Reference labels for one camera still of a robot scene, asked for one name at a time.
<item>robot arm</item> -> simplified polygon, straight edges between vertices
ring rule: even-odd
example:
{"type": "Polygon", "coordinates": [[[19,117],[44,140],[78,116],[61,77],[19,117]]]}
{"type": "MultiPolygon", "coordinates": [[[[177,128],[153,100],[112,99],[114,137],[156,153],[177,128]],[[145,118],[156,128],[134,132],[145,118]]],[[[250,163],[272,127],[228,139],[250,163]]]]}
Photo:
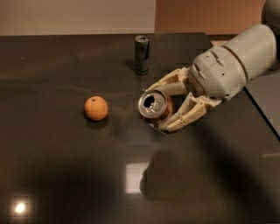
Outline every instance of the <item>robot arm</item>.
{"type": "Polygon", "coordinates": [[[178,130],[209,109],[229,101],[277,61],[277,42],[264,24],[252,26],[221,47],[197,56],[190,67],[177,69],[149,87],[138,102],[142,117],[155,129],[178,130]],[[186,95],[178,111],[173,95],[186,95]]]}

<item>orange-brown panel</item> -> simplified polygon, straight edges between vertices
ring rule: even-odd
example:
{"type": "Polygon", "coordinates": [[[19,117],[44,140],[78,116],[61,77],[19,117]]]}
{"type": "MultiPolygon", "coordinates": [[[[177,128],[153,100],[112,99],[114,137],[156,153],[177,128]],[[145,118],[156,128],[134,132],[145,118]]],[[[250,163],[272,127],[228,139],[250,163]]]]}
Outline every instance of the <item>orange-brown panel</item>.
{"type": "Polygon", "coordinates": [[[261,23],[265,0],[157,0],[155,32],[238,34],[261,23]]]}

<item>soda can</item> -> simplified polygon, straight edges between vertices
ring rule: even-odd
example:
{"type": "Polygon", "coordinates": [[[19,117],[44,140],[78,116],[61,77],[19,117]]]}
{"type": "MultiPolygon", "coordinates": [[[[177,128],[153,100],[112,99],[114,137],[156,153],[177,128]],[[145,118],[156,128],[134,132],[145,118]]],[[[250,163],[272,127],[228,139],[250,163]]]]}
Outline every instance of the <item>soda can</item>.
{"type": "Polygon", "coordinates": [[[150,41],[145,36],[135,37],[135,72],[147,74],[149,72],[150,41]]]}

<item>table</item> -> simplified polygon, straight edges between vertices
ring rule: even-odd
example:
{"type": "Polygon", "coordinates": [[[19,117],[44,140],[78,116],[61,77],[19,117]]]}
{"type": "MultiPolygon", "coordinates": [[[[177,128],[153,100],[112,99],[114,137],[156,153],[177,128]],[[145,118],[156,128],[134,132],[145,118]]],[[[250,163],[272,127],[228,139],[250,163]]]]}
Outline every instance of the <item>table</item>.
{"type": "Polygon", "coordinates": [[[280,144],[244,91],[168,135],[138,114],[142,92],[207,36],[148,35],[146,76],[135,36],[0,38],[0,222],[280,221],[280,144]],[[108,102],[102,122],[84,116],[92,95],[108,102]]]}

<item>black can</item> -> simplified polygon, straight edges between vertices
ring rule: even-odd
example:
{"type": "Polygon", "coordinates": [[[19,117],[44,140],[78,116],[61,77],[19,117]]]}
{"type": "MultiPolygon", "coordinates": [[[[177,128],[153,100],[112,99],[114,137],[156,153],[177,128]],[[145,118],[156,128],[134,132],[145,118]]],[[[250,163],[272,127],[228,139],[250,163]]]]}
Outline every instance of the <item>black can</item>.
{"type": "Polygon", "coordinates": [[[135,72],[147,74],[149,72],[150,41],[145,36],[135,37],[135,72]]]}

